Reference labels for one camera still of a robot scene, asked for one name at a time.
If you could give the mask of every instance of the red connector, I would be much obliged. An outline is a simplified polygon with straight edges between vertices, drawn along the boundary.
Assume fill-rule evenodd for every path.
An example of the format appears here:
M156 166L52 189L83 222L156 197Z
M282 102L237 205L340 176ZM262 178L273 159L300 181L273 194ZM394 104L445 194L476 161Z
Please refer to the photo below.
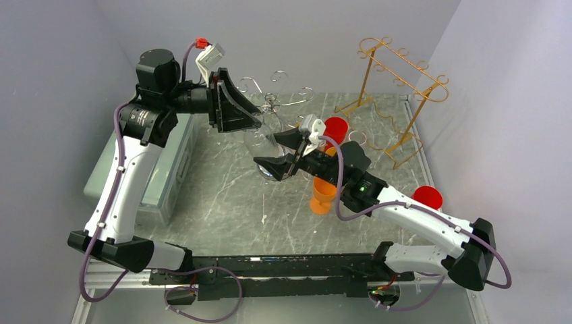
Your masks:
M196 40L196 47L197 49L204 49L209 45L208 40L206 38L199 37Z

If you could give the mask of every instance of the marble table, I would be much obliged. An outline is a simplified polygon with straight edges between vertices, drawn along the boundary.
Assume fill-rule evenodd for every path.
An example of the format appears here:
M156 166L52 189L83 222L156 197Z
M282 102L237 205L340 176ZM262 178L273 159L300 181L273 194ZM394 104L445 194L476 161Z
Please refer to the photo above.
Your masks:
M295 117L315 113L322 119L334 115L336 105L356 100L358 94L320 93L313 100L282 107L279 113ZM281 94L282 103L299 100L298 94ZM399 129L409 122L398 94L375 94L380 111L393 115ZM262 103L252 96L253 103ZM377 115L373 105L351 114L358 129L365 130L376 146L390 147L397 139L389 118ZM382 219L361 217L339 221L333 211L324 216L309 208L312 182L301 172L283 182L264 181L255 171L252 157L232 134L218 134L198 116L200 128L187 178L168 226L138 224L136 235L186 246L194 255L320 254L373 252L381 241L423 245L427 241ZM419 155L393 170L392 160L369 146L369 172L410 195L428 184ZM416 150L412 141L395 153L403 159ZM342 208L344 215L351 212Z

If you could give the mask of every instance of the gold metal stand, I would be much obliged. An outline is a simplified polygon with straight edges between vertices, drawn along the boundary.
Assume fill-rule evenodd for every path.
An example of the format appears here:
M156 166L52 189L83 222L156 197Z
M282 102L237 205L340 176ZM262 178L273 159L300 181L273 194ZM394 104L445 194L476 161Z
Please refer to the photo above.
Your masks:
M368 49L368 50L364 50L362 44L365 41L368 40L374 40L377 41L378 44L373 46L372 48ZM391 37L384 37L382 39L378 39L378 38L364 38L362 39L362 41L360 42L360 50L357 52L358 54L363 54L363 57L360 57L362 59L365 59L367 57L369 57L369 62L368 62L368 69L366 70L366 77L364 78L364 83L362 84L362 90L360 91L360 97L355 100L352 101L351 103L347 104L346 106L343 107L335 107L334 112L338 113L341 112L345 115L347 123L349 125L349 127L352 130L355 130L354 126L351 124L350 120L349 120L349 115L352 111L356 110L357 108L365 105L366 103L369 103L370 101L374 103L374 108L375 111L377 112L377 114L380 117L383 118L391 118L391 124L393 126L393 129L401 134L401 137L399 139L399 141L397 143L395 143L392 147L390 148L380 148L380 147L376 147L374 146L368 139L368 145L374 149L374 150L378 150L378 151L384 151L392 160L393 160L393 169L396 169L398 167L400 167L402 164L404 164L405 162L407 162L410 158L412 158L415 154L417 154L421 148L423 147L423 142L412 132L410 132L411 127L413 126L413 123L415 122L415 120L417 119L417 116L419 115L419 112L421 112L421 109L423 108L423 106L425 105L425 102L427 100L429 101L433 101L435 103L440 103L445 101L448 97L449 97L449 89L447 89L447 87L445 86L445 84L449 83L449 79L446 80L441 80L441 78L445 78L444 74L441 74L439 76L437 76L437 78L434 78L433 76L427 74L427 72L425 72L425 70L427 70L429 68L429 65L426 64L426 66L422 66L423 64L425 64L426 62L424 60L421 60L419 62L417 62L417 64L412 63L410 60L408 60L406 57L409 55L409 50L406 49L405 47L401 47L397 50L394 50L394 48L390 47L389 45L391 44L393 40L391 39ZM375 53L377 50L386 47L388 50L390 50L392 53L394 53L395 55L397 55L398 57L400 57L403 61L405 61L406 63L408 63L409 65L413 66L415 69L417 69L417 71L421 72L424 76L426 76L427 78L431 79L433 81L433 85L430 86L429 88L421 91L418 90L415 86L413 86L412 84L410 84L409 82L407 82L405 79L403 79L400 75L398 75L397 73L395 73L393 70L389 69L385 64L379 62L379 60L377 60L375 58ZM419 99L419 101L421 101L421 103L419 104L419 107L417 108L417 111L415 112L415 114L413 115L413 118L411 119L411 121L409 122L409 125L407 125L406 129L404 132L401 132L397 129L397 126L395 125L395 118L393 116L389 116L389 115L383 115L382 113L380 113L380 111L378 110L377 107L377 103L375 102L375 100L366 92L366 83L368 82L368 76L370 75L370 70L372 68L372 64L375 62L374 64L374 68L376 68L377 71L379 72L383 72L383 71L388 71L389 73L391 73L395 78L393 79L393 83L395 83L397 86L405 86L407 85L408 87L410 87L411 89L413 89L413 96L414 97L418 97L421 96L421 99ZM433 92L433 90L436 90L437 88L441 87L444 91L445 91L445 96L442 99L435 99L433 97L431 97L431 93ZM418 144L418 149L411 154L410 156L406 157L404 160L402 161L398 161L397 158L395 158L391 153L397 149L398 147L400 147L401 145L405 144L407 141L414 139L417 140Z

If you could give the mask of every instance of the plastic storage box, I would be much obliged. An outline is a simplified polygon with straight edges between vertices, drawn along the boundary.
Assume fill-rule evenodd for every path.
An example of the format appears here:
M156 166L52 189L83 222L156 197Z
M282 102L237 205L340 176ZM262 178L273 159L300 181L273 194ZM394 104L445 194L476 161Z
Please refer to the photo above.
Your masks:
M173 214L198 132L198 127L194 126L196 118L187 114L177 114L177 118L179 123L171 131L167 145L147 181L137 211L138 224L167 225ZM115 139L115 133L112 133L84 188L84 194L93 202L94 208L111 168Z

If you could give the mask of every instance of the wall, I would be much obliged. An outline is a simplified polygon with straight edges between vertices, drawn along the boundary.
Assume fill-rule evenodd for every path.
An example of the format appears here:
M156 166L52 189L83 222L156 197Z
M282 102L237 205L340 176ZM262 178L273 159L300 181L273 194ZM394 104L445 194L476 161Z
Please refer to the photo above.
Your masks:
M359 59L359 41L391 35L394 45L411 49L411 59L428 59L460 0L97 0L114 27L132 64L151 48L170 49L180 61L196 37L220 43L227 54L222 66L238 81L251 76L263 91L276 70L290 75L292 86L318 92L359 92L367 61ZM379 51L382 59L393 56ZM392 65L412 84L411 67ZM196 80L194 63L188 76ZM368 91L406 91L388 72L371 75Z
M484 217L514 284L489 287L493 323L570 323L570 1L462 1L430 72L451 97L418 127L447 212ZM491 277L504 282L500 267Z
M69 231L135 75L89 0L0 2L0 322L69 323L81 254Z

